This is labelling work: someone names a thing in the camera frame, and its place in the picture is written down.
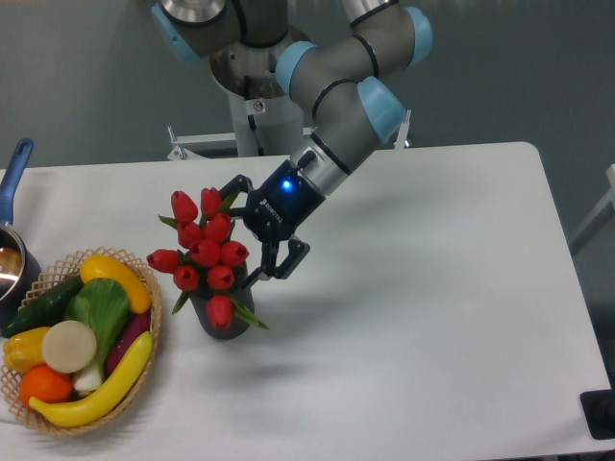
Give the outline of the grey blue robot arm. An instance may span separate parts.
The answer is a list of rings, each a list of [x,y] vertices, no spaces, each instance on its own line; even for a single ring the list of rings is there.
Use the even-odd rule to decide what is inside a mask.
[[[396,1],[344,1],[351,35],[321,48],[288,21],[284,1],[158,1],[152,15],[182,61],[208,60],[227,93],[242,157],[281,155],[253,186],[243,176],[222,195],[261,245],[247,278],[286,279],[308,253],[296,229],[394,134],[406,109],[382,79],[431,50],[429,20]]]

